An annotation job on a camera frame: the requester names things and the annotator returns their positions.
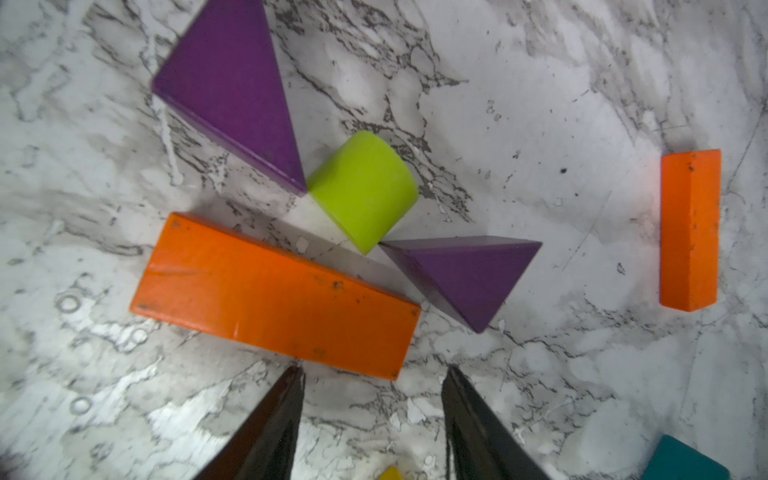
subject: teal block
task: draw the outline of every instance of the teal block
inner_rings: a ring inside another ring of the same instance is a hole
[[[669,435],[662,437],[642,480],[728,480],[728,469]]]

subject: yellow block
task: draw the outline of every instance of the yellow block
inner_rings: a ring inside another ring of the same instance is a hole
[[[395,467],[389,467],[389,470],[384,472],[384,475],[379,477],[379,480],[404,480],[400,472]]]

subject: gray marble vein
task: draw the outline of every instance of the gray marble vein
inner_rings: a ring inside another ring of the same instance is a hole
[[[305,172],[371,130],[421,194],[388,238],[544,242],[481,335],[151,95],[202,4],[0,2],[9,478],[191,478],[290,364],[127,312],[175,210],[425,307],[396,382],[304,365],[296,479],[441,478],[449,363],[554,480],[638,479],[663,434],[768,477],[768,4],[265,2]],[[707,148],[719,302],[684,314],[657,301],[659,159]]]

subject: orange bar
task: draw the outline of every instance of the orange bar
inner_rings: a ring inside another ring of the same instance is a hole
[[[131,312],[394,380],[421,307],[191,214],[171,214]]]
[[[661,293],[670,308],[693,312],[717,301],[720,229],[719,150],[661,161]]]

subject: purple triangular prism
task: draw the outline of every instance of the purple triangular prism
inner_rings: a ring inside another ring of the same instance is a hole
[[[379,245],[433,305],[477,333],[488,327],[541,248],[541,242],[489,236]]]
[[[152,91],[287,190],[306,193],[261,0],[210,0],[155,76]]]

